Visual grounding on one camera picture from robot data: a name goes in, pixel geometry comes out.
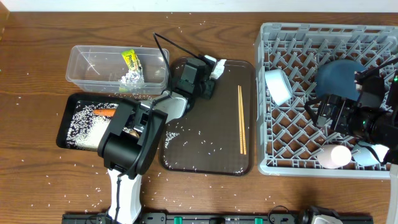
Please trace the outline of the white tissue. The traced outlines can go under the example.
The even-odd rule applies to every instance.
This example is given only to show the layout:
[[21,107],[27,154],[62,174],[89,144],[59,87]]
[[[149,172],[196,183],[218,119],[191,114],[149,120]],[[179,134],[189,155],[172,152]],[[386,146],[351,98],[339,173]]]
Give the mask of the white tissue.
[[221,59],[218,60],[211,72],[210,78],[211,79],[219,79],[220,76],[222,76],[224,72],[224,65],[225,65],[226,59]]

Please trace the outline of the wooden chopstick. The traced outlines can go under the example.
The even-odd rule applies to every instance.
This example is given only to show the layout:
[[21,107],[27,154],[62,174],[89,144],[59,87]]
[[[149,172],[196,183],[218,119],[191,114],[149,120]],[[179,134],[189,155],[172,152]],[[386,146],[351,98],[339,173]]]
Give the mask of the wooden chopstick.
[[241,126],[241,120],[242,120],[242,115],[241,115],[241,91],[240,91],[240,85],[238,85],[238,115],[239,115],[239,141],[240,141],[240,154],[243,154],[243,132],[242,132],[242,126]]
[[247,149],[246,149],[246,133],[244,129],[244,108],[243,108],[243,93],[242,93],[242,87],[240,87],[241,91],[241,115],[242,115],[242,120],[241,120],[241,126],[242,126],[242,132],[243,132],[243,154],[247,154]]

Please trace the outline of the large dark blue bowl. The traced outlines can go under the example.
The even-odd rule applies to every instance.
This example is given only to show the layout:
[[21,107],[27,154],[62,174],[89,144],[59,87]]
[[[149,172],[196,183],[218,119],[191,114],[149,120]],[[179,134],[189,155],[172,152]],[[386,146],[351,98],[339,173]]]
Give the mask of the large dark blue bowl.
[[337,95],[356,101],[359,92],[354,83],[354,73],[365,69],[364,65],[352,60],[335,60],[320,66],[315,77],[316,96]]

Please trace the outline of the pink plastic cup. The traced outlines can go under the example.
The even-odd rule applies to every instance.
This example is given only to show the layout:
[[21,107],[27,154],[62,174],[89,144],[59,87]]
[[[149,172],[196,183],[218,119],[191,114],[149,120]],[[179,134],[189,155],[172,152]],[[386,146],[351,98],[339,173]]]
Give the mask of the pink plastic cup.
[[351,161],[351,151],[346,146],[329,144],[320,149],[317,160],[323,168],[337,169]]

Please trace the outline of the small light blue cup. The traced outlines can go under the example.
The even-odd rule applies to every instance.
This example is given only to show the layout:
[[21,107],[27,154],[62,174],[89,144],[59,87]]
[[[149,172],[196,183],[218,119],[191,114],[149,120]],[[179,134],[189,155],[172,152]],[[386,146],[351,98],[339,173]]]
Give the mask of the small light blue cup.
[[[377,158],[368,149],[370,147],[377,155]],[[381,144],[372,145],[359,141],[353,148],[353,159],[361,166],[373,166],[383,161],[389,148]]]

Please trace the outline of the light blue rice bowl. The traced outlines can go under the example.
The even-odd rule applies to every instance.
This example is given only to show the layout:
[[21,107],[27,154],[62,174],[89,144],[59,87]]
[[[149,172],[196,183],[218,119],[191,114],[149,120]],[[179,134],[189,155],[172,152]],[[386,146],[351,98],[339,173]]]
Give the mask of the light blue rice bowl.
[[277,106],[283,105],[291,99],[292,87],[283,70],[269,70],[265,72],[264,76],[270,95]]

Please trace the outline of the aluminium foil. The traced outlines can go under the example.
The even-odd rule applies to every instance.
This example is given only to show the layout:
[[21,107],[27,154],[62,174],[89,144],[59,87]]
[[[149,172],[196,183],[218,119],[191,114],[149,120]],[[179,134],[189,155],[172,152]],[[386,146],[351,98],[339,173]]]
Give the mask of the aluminium foil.
[[144,83],[144,76],[140,71],[129,70],[125,75],[123,75],[119,79],[119,82],[123,84]]

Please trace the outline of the yellow snack wrapper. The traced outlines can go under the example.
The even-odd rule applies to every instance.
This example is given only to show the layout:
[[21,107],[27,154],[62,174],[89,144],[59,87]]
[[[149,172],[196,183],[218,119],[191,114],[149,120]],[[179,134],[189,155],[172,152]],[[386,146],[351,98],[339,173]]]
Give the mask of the yellow snack wrapper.
[[134,49],[123,51],[121,52],[121,55],[129,71],[142,72],[141,62],[138,59]]

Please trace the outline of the brown food scrap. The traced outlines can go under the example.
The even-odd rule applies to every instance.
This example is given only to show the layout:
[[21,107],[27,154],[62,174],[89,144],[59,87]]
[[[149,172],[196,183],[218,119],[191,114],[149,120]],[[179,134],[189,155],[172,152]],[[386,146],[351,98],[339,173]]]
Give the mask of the brown food scrap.
[[138,134],[135,130],[130,131],[129,134],[136,138],[140,138],[140,134]]

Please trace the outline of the orange carrot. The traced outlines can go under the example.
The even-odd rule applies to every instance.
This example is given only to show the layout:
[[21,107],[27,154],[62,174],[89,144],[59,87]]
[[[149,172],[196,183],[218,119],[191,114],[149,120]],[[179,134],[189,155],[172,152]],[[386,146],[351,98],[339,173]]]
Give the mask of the orange carrot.
[[95,109],[93,113],[98,116],[109,116],[113,117],[116,112],[116,109]]

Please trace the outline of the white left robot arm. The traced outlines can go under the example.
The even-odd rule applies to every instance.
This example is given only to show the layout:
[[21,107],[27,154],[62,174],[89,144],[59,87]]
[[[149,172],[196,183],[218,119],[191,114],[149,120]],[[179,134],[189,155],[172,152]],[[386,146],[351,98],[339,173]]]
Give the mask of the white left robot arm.
[[121,100],[101,138],[97,152],[111,179],[111,205],[106,223],[135,223],[141,214],[140,189],[157,151],[165,125],[186,115],[200,97],[209,100],[219,60],[192,54],[177,80],[149,101]]

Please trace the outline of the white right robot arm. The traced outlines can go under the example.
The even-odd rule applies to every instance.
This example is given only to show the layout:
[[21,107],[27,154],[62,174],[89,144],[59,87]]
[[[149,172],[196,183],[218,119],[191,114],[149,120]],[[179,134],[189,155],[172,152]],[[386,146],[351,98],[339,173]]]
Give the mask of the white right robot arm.
[[331,129],[335,132],[389,148],[379,163],[391,165],[391,195],[386,222],[394,224],[397,224],[397,73],[394,74],[388,96],[385,96],[380,70],[396,63],[395,58],[378,67],[355,71],[354,83],[359,86],[357,100],[324,95],[304,104],[305,111],[317,126],[323,126],[331,119]]

